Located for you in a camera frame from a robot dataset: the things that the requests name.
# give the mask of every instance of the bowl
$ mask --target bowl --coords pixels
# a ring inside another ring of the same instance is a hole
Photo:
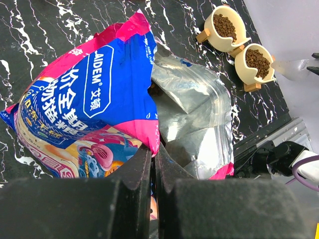
[[[233,23],[237,36],[235,42],[233,42],[232,37],[222,37],[218,35],[213,23],[215,14],[222,14],[224,17],[228,17]],[[246,28],[243,19],[234,9],[228,6],[218,6],[215,8],[211,15],[206,19],[204,28],[207,28],[210,32],[210,35],[207,38],[208,42],[214,48],[222,52],[230,52],[251,39],[250,37],[246,37]]]
[[[275,70],[271,66],[269,67],[268,75],[262,79],[261,77],[256,77],[257,75],[257,68],[248,67],[246,64],[246,52],[248,49],[251,50],[259,50],[260,53],[272,64],[274,62],[272,56],[270,55],[269,51],[265,47],[260,44],[250,44],[248,45],[242,52],[238,53],[235,57],[235,69],[239,76],[239,78],[244,82],[246,85],[252,85],[255,83],[264,84],[270,81],[274,81]]]

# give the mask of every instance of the wooden leg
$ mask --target wooden leg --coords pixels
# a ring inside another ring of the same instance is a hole
[[[235,58],[240,52],[242,52],[244,50],[244,48],[245,48],[245,46],[241,45],[241,46],[237,47],[236,49],[228,52],[228,54]]]
[[[253,92],[253,91],[260,90],[260,89],[261,89],[261,84],[255,83],[255,84],[252,84],[252,85],[246,85],[244,83],[244,90],[246,92]]]
[[[199,35],[196,36],[196,39],[199,43],[202,43],[207,40],[207,38],[210,36],[210,32],[207,28],[204,29]]]

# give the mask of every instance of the pet food bowl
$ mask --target pet food bowl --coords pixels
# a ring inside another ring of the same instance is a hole
[[[224,17],[228,17],[233,23],[237,37],[235,42],[233,42],[232,37],[221,37],[218,35],[213,22],[215,14],[222,14]],[[215,8],[206,19],[204,28],[207,28],[210,32],[207,38],[208,42],[222,52],[230,52],[250,40],[250,38],[246,37],[246,28],[243,19],[241,19],[240,15],[234,9],[228,6],[218,6]]]
[[[259,50],[259,52],[263,54],[263,56],[270,62],[270,64],[274,62],[270,53],[262,45],[255,43],[248,45],[242,52],[238,53],[235,58],[235,69],[242,82],[244,82],[246,85],[252,85],[255,83],[264,84],[270,81],[274,81],[276,79],[274,78],[275,70],[271,66],[269,67],[268,75],[264,79],[262,79],[261,77],[256,77],[258,72],[257,68],[247,66],[246,52],[248,49]]]

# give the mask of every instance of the black marble surface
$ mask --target black marble surface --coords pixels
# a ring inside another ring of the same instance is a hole
[[[243,0],[0,0],[0,109],[17,102],[48,63],[140,8],[155,37],[175,55],[209,67],[225,83],[232,98],[236,144],[288,113],[288,108],[277,82],[244,92],[233,59],[195,40],[205,19],[224,3],[242,16],[252,42],[260,43]],[[0,129],[0,187],[13,178],[49,177],[13,130],[2,121]]]

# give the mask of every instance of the white wall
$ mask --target white wall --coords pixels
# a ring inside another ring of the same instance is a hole
[[[244,1],[262,44],[276,60],[311,59],[312,53],[319,52],[319,0]],[[310,74],[299,82],[289,81],[278,73],[276,77],[291,117],[304,119],[313,150],[319,154],[319,76]],[[299,182],[291,184],[290,189],[314,232],[319,223],[319,194]]]

